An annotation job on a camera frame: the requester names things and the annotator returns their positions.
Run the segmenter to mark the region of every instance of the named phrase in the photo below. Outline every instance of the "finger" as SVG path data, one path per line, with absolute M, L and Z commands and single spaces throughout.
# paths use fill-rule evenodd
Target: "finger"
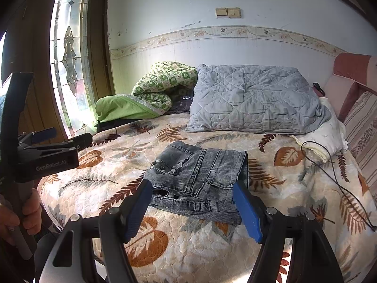
M 12 238 L 12 236 L 9 234 L 9 231 L 8 229 L 6 228 L 5 225 L 0 225 L 0 237 L 5 240 L 7 243 L 11 244 L 11 245 L 15 245 L 14 243 L 14 239 Z
M 22 207 L 22 213 L 26 216 L 34 213 L 40 207 L 39 202 L 40 200 L 38 191 L 33 188 L 30 198 L 26 200 L 25 204 Z
M 0 224 L 14 227 L 20 224 L 18 216 L 8 209 L 5 205 L 0 204 Z
M 39 208 L 33 213 L 28 215 L 27 217 L 24 218 L 22 225 L 26 230 L 34 227 L 35 225 L 39 224 L 42 222 L 41 218 L 42 214 L 42 208 L 39 206 Z
M 37 225 L 33 226 L 32 228 L 28 229 L 29 235 L 35 235 L 41 230 L 42 221 L 40 221 Z

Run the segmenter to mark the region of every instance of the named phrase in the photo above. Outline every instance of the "white cloth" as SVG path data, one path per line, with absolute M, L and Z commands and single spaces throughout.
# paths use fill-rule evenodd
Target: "white cloth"
M 324 147 L 330 152 L 331 156 L 338 153 L 340 150 L 348 149 L 348 142 L 346 141 L 346 128 L 343 123 L 341 123 L 334 109 L 332 108 L 330 102 L 327 98 L 320 97 L 319 100 L 321 104 L 325 105 L 331 112 L 331 119 L 324 122 L 318 129 L 304 135 L 290 135 L 293 137 L 296 142 L 301 146 L 304 142 L 315 141 Z M 320 145 L 307 143 L 304 145 L 304 148 L 313 150 L 322 161 L 327 162 L 330 157 L 327 151 L 322 148 Z

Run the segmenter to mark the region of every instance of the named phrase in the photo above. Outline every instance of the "door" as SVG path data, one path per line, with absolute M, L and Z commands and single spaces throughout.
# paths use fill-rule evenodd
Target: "door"
M 55 127 L 52 142 L 92 132 L 97 99 L 114 94 L 106 0 L 27 0 L 4 40 L 1 79 L 32 71 L 19 131 Z

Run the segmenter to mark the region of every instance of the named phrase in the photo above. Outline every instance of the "green blanket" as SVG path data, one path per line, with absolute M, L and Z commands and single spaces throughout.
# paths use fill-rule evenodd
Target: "green blanket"
M 156 118 L 167 112 L 176 98 L 191 92 L 196 82 L 194 67 L 179 62 L 157 62 L 150 73 L 136 82 L 131 95 L 99 99 L 95 105 L 98 121 Z

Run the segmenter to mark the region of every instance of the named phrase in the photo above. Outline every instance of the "wooden door frame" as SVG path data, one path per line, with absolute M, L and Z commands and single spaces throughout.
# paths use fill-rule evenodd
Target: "wooden door frame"
M 50 142 L 61 142 L 67 135 L 53 92 L 49 62 L 53 4 L 54 0 L 26 0 L 14 13 L 4 42 L 2 80 L 11 72 L 34 72 L 25 110 L 20 116 L 19 131 L 55 127 L 57 136 Z M 107 0 L 89 0 L 88 6 L 90 74 L 95 100 L 98 100 L 115 93 L 107 40 Z

